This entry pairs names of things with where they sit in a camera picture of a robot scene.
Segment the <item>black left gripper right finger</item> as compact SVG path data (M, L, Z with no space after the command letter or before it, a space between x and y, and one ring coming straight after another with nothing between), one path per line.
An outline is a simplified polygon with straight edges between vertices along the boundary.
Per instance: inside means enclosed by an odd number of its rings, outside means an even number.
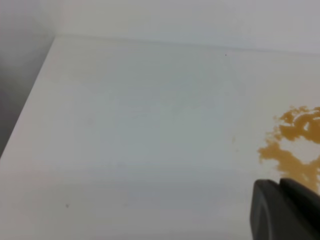
M320 196L317 193L290 178L282 178L279 185L306 219L320 219Z

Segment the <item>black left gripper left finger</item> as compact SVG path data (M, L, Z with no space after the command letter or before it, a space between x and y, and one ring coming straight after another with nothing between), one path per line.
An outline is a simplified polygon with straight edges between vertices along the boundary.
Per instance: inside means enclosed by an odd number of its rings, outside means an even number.
M269 179L254 182L250 228L254 240L318 240L320 220L308 220L285 194L279 183Z

